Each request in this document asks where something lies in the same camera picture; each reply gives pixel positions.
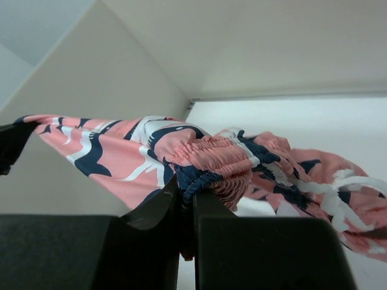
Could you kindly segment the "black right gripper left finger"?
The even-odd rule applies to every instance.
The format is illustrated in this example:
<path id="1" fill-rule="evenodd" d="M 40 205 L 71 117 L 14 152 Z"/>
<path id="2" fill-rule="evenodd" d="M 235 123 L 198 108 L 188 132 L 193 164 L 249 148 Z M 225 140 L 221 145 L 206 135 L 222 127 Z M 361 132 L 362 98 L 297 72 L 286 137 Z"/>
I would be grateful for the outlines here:
<path id="1" fill-rule="evenodd" d="M 175 289 L 172 179 L 128 214 L 1 216 L 2 289 Z"/>

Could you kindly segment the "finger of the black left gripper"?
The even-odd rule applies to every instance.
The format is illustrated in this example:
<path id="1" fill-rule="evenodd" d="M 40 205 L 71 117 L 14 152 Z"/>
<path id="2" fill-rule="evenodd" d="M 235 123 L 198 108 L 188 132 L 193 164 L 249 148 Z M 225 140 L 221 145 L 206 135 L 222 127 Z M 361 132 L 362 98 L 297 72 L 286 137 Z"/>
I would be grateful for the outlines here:
<path id="1" fill-rule="evenodd" d="M 12 123 L 1 126 L 0 168 L 1 176 L 8 175 L 19 159 L 30 135 L 38 126 L 37 122 Z"/>

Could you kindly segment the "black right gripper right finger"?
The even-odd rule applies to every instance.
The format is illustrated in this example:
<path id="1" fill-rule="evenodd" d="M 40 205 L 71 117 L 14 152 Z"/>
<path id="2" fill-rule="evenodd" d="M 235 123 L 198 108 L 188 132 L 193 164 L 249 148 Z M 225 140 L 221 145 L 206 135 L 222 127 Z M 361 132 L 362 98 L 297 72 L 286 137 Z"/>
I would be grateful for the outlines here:
<path id="1" fill-rule="evenodd" d="M 321 219 L 237 217 L 212 193 L 193 199 L 197 289 L 353 290 L 331 225 Z"/>

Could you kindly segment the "pink shark print shorts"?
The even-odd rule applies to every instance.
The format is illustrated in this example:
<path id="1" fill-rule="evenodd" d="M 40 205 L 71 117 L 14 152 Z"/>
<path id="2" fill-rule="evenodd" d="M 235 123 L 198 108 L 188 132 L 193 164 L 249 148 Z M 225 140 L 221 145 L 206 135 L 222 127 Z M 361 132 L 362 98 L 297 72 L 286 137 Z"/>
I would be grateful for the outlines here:
<path id="1" fill-rule="evenodd" d="M 241 129 L 209 135 L 161 116 L 137 120 L 28 115 L 40 138 L 75 168 L 135 209 L 175 178 L 184 207 L 210 189 L 230 210 L 241 198 L 276 214 L 329 222 L 350 250 L 386 260 L 386 182 L 341 156 L 294 149 L 285 138 Z"/>

